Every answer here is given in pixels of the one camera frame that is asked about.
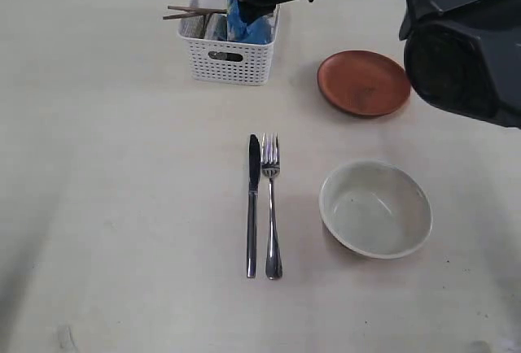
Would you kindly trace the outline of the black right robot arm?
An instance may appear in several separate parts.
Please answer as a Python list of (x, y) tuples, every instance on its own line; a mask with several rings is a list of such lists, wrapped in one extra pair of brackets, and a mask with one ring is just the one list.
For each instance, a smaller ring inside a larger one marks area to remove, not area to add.
[[(238, 0), (239, 14), (250, 24), (292, 1)], [(443, 111), (520, 129), (520, 0), (405, 2), (399, 39), (420, 98)]]

